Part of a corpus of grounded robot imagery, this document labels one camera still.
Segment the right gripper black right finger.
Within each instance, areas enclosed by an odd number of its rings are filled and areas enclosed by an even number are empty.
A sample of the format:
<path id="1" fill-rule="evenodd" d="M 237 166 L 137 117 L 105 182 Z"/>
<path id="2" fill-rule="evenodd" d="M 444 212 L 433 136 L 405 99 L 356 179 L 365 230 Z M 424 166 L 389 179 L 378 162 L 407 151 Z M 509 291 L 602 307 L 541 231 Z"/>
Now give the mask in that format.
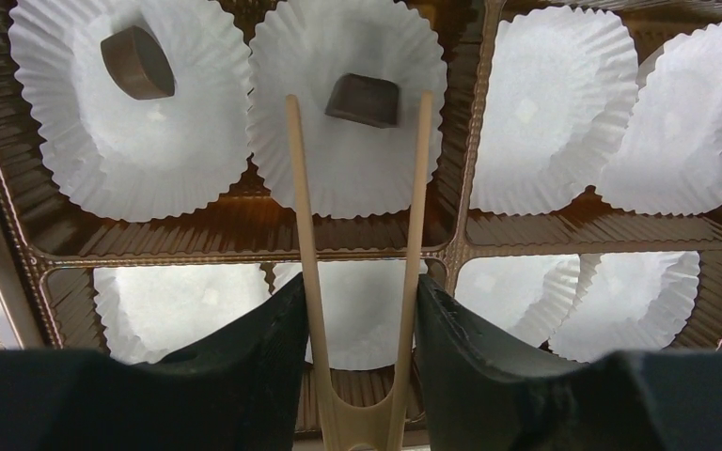
<path id="1" fill-rule="evenodd" d="M 434 450 L 722 450 L 722 350 L 567 361 L 424 275 L 416 364 Z"/>

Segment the beige wooden tongs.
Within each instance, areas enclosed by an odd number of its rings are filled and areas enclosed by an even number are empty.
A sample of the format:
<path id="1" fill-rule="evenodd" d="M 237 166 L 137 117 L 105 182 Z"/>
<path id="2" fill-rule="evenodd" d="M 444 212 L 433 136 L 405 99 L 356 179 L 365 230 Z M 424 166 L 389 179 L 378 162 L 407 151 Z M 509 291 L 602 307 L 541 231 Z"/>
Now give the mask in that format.
<path id="1" fill-rule="evenodd" d="M 423 91 L 416 132 L 415 178 L 409 216 L 398 359 L 395 363 L 393 385 L 386 397 L 379 403 L 367 407 L 356 407 L 341 399 L 332 384 L 327 337 L 323 322 L 322 293 L 308 190 L 306 148 L 300 106 L 296 96 L 292 94 L 286 96 L 285 111 L 295 192 L 296 224 L 305 282 L 306 308 L 322 440 L 327 450 L 352 450 L 359 445 L 369 446 L 375 450 L 402 449 L 412 367 L 417 286 L 428 185 L 432 103 L 433 93 L 430 90 Z"/>

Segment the dark square chocolate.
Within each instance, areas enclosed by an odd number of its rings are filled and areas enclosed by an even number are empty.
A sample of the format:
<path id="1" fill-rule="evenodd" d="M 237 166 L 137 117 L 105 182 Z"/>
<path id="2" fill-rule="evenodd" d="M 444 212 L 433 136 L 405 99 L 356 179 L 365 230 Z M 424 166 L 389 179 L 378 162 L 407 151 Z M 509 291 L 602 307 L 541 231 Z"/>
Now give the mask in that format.
<path id="1" fill-rule="evenodd" d="M 378 129 L 397 128 L 400 87 L 386 79 L 345 73 L 335 82 L 324 113 Z"/>

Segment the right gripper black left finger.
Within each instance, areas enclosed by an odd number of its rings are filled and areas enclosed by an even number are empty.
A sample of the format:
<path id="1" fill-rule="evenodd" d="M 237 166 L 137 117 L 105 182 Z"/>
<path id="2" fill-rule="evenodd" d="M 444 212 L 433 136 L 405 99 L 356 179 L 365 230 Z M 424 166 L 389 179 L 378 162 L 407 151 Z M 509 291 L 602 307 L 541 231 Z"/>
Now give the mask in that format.
<path id="1" fill-rule="evenodd" d="M 296 276 L 154 364 L 0 350 L 0 450 L 289 450 L 307 336 Z"/>

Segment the white paper cup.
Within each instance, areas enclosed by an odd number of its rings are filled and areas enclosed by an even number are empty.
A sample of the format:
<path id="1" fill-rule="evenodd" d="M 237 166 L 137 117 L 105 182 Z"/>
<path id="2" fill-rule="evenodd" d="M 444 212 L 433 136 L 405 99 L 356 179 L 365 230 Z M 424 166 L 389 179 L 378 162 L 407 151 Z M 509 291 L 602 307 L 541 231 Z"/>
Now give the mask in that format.
<path id="1" fill-rule="evenodd" d="M 10 54 L 43 164 L 59 191 L 101 217 L 146 222 L 206 207 L 248 166 L 250 51 L 215 1 L 21 1 Z M 176 90 L 136 100 L 102 59 L 104 39 L 148 30 Z"/>
<path id="2" fill-rule="evenodd" d="M 455 299 L 537 348 L 571 313 L 579 275 L 576 255 L 479 257 L 461 267 Z"/>
<path id="3" fill-rule="evenodd" d="M 596 183 L 636 102 L 634 41 L 596 9 L 534 9 L 498 25 L 469 205 L 560 210 Z"/>
<path id="4" fill-rule="evenodd" d="M 441 152 L 447 64 L 437 34 L 394 1 L 282 1 L 250 43 L 247 131 L 273 199 L 294 204 L 285 99 L 298 98 L 313 212 L 335 219 L 410 206 L 423 91 L 433 94 L 429 170 Z M 358 74 L 400 88 L 399 123 L 379 129 L 325 113 L 338 79 Z"/>
<path id="5" fill-rule="evenodd" d="M 665 42 L 637 80 L 637 102 L 597 193 L 640 214 L 722 206 L 722 22 Z"/>
<path id="6" fill-rule="evenodd" d="M 403 259 L 320 261 L 330 367 L 370 370 L 398 359 Z"/>
<path id="7" fill-rule="evenodd" d="M 555 355 L 591 362 L 614 350 L 661 350 L 691 318 L 696 251 L 582 254 L 578 297 L 548 339 Z"/>
<path id="8" fill-rule="evenodd" d="M 270 297 L 258 264 L 97 268 L 95 310 L 112 358 L 156 363 Z"/>

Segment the gold chocolate box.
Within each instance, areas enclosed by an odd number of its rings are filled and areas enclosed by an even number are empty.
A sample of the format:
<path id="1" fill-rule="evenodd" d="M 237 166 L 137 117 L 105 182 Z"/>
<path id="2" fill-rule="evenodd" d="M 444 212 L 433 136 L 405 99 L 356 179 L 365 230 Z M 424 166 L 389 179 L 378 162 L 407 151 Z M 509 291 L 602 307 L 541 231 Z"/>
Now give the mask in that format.
<path id="1" fill-rule="evenodd" d="M 468 207 L 498 22 L 537 1 L 438 1 L 434 26 L 447 62 L 442 153 L 427 190 L 423 253 L 454 288 L 474 257 L 695 250 L 698 296 L 677 348 L 722 347 L 722 207 L 696 216 L 616 210 L 592 190 L 533 216 Z M 132 224 L 81 210 L 59 192 L 39 151 L 39 125 L 22 98 L 8 42 L 10 1 L 0 1 L 0 294 L 27 347 L 105 350 L 93 271 L 105 266 L 256 261 L 295 257 L 292 210 L 278 206 L 250 167 L 227 194 L 192 214 Z"/>

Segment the dark oval chocolate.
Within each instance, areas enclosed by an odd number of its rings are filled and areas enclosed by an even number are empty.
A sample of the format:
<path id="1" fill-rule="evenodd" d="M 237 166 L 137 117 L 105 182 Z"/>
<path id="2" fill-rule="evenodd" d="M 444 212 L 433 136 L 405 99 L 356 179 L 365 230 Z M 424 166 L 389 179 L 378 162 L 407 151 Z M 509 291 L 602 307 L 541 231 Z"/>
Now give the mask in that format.
<path id="1" fill-rule="evenodd" d="M 175 76 L 166 54 L 144 28 L 125 28 L 103 39 L 100 47 L 108 74 L 132 99 L 148 101 L 175 95 Z"/>

